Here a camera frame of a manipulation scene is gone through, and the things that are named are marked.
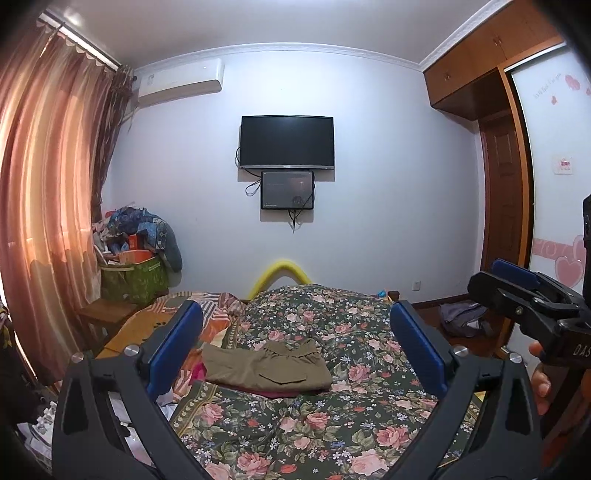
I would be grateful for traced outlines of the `right hand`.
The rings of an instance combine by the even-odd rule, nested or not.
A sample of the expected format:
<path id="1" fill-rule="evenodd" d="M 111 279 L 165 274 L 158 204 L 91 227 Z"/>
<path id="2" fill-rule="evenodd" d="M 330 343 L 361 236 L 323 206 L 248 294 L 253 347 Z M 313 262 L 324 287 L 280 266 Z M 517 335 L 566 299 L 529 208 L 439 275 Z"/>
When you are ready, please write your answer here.
<path id="1" fill-rule="evenodd" d="M 544 416 L 550 406 L 548 396 L 551 392 L 551 382 L 544 371 L 544 364 L 540 362 L 531 376 L 531 386 L 538 414 Z"/>

